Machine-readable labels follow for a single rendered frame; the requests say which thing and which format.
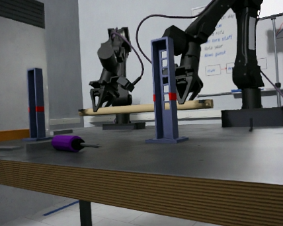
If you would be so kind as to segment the purple screwdriver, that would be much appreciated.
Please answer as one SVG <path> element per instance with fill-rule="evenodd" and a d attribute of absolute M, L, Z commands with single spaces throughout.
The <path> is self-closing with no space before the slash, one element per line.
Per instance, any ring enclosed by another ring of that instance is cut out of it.
<path fill-rule="evenodd" d="M 56 135 L 52 139 L 52 146 L 55 149 L 77 152 L 84 147 L 99 148 L 102 145 L 96 143 L 85 143 L 79 136 L 74 135 Z"/>

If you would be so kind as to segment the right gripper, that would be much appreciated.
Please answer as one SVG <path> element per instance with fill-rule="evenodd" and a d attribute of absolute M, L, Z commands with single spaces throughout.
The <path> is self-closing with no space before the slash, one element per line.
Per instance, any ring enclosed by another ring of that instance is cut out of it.
<path fill-rule="evenodd" d="M 114 76 L 113 72 L 111 71 L 103 71 L 99 79 L 101 81 L 97 80 L 89 82 L 89 85 L 94 88 L 90 90 L 93 112 L 96 112 L 99 108 L 102 108 L 102 104 L 104 102 L 107 101 L 104 107 L 109 107 L 116 100 L 116 98 L 119 98 L 120 94 L 117 92 L 118 83 L 116 82 L 119 77 L 122 77 L 129 81 L 122 75 Z M 99 97 L 97 104 L 95 104 L 96 96 Z"/>

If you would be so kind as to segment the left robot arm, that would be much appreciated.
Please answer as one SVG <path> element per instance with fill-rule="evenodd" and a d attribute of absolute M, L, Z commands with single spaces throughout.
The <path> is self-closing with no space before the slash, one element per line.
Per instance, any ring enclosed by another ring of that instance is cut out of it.
<path fill-rule="evenodd" d="M 263 108 L 261 88 L 264 82 L 256 55 L 257 17 L 264 0 L 214 0 L 185 31 L 175 25 L 165 29 L 162 37 L 173 38 L 174 56 L 197 57 L 200 61 L 201 46 L 216 30 L 217 23 L 231 8 L 237 21 L 237 52 L 232 81 L 241 91 L 242 107 L 221 110 L 221 113 L 283 110 L 283 107 Z"/>

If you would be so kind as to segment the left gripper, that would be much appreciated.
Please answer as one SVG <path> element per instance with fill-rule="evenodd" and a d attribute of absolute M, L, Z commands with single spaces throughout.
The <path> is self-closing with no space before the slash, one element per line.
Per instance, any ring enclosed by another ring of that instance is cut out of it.
<path fill-rule="evenodd" d="M 190 65 L 191 64 L 191 65 Z M 189 93 L 192 93 L 188 100 L 194 100 L 203 88 L 203 82 L 198 75 L 200 62 L 197 57 L 185 56 L 181 58 L 180 65 L 175 63 L 175 81 L 178 104 L 184 104 Z M 182 66 L 186 65 L 186 66 Z"/>

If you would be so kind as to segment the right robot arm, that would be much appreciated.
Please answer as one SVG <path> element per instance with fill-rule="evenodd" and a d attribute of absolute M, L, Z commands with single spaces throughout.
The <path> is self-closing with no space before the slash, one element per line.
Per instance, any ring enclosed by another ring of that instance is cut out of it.
<path fill-rule="evenodd" d="M 115 34 L 114 39 L 111 40 L 110 33 L 115 32 L 116 29 L 108 28 L 109 39 L 106 43 L 101 43 L 100 48 L 97 50 L 97 55 L 103 66 L 103 71 L 111 71 L 114 76 L 122 75 L 126 78 L 126 63 L 129 56 L 129 52 L 132 48 L 129 44 L 121 38 L 119 35 Z M 127 32 L 127 37 L 126 36 Z M 130 33 L 127 27 L 122 27 L 117 29 L 116 33 L 121 34 L 123 37 L 130 41 Z M 120 41 L 120 42 L 119 42 Z M 120 44 L 121 43 L 121 44 Z M 114 52 L 113 52 L 114 50 Z M 115 54 L 115 55 L 114 55 Z M 132 95 L 129 93 L 134 90 L 133 84 L 131 84 L 126 79 L 119 77 L 116 81 L 118 83 L 118 93 L 119 98 L 112 103 L 112 106 L 127 106 L 132 105 Z M 145 125 L 145 122 L 131 123 L 130 114 L 116 114 L 115 124 L 103 124 L 102 126 L 140 126 Z"/>

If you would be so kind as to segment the long beige rail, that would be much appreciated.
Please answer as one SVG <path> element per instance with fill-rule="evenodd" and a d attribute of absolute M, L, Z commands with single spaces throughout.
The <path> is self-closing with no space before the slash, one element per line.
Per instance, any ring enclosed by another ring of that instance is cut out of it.
<path fill-rule="evenodd" d="M 213 107 L 214 107 L 214 101 L 212 98 L 201 99 L 201 100 L 186 100 L 184 104 L 178 104 L 177 102 L 177 110 L 196 110 L 196 109 L 208 109 Z M 169 103 L 165 103 L 165 110 L 170 110 Z M 104 107 L 104 108 L 99 108 L 96 112 L 93 112 L 92 108 L 78 109 L 78 112 L 80 116 L 154 112 L 154 103 Z"/>

